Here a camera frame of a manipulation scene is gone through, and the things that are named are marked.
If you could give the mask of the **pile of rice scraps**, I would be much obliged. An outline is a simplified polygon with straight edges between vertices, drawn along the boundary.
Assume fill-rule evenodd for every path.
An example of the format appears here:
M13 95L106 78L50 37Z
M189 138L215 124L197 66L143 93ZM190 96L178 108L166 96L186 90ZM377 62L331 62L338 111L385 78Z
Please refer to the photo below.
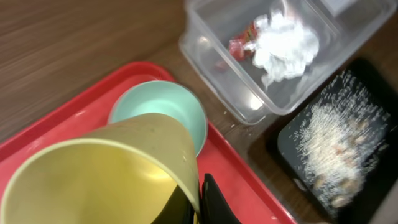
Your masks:
M364 82L344 70L288 126L296 169L333 217L363 190L388 147L391 121Z

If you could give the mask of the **crumpled white paper napkin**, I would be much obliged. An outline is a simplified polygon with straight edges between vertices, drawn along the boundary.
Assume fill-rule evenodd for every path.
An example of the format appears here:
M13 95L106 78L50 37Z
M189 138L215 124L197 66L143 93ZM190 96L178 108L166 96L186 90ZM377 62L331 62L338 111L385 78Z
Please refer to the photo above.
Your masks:
M257 39L245 45L252 50L252 64L264 69L265 87L274 82L301 77L320 49L317 33L298 19L274 11L254 19Z

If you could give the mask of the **black plastic tray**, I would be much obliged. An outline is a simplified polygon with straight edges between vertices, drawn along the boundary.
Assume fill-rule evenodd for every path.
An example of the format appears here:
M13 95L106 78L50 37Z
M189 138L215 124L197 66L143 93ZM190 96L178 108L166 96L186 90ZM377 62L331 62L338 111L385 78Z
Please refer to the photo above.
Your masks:
M397 93L358 58L267 148L330 223L370 223L397 183Z

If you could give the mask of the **clear plastic waste bin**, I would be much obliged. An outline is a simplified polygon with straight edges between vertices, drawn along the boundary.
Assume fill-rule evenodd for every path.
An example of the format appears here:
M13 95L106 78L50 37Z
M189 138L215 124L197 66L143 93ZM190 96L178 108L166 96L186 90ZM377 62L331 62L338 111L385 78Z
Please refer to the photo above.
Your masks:
M244 124L293 112L397 9L393 0L186 1L180 48Z

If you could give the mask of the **red snack wrapper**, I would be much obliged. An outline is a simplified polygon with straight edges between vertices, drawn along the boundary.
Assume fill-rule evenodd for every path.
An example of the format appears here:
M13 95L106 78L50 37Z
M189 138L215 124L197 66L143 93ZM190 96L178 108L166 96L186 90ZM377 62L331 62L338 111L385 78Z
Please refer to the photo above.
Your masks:
M257 39L257 28L252 21L247 28L229 41L228 51L237 61L242 61L252 55L252 50L246 50L245 45Z

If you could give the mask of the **green bowl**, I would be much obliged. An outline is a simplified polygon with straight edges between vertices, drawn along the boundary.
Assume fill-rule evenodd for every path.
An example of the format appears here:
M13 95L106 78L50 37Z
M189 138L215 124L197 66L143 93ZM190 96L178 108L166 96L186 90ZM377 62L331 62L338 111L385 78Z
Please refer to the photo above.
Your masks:
M207 116L200 100L189 89L164 80L138 84L118 98L108 123L147 113L164 114L179 121L192 137L195 154L201 153L208 134Z

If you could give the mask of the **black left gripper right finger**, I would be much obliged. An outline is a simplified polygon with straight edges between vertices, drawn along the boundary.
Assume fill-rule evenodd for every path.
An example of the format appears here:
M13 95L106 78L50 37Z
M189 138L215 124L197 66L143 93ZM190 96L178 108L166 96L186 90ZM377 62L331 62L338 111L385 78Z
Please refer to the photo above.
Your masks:
M201 219L204 224L241 224L211 174L202 184Z

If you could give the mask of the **yellow cup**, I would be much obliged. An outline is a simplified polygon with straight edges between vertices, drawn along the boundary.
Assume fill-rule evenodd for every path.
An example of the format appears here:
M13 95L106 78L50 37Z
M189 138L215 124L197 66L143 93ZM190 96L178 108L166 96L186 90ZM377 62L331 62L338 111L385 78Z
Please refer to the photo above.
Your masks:
M179 186L200 212L192 137L144 114L59 142L24 161L6 185L2 223L152 223Z

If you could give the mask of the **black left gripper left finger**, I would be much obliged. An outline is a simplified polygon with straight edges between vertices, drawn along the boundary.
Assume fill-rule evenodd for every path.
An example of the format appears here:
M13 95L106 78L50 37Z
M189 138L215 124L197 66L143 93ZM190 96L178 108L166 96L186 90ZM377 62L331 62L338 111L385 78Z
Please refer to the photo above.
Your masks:
M176 186L152 224L193 224L194 214L194 209L183 190Z

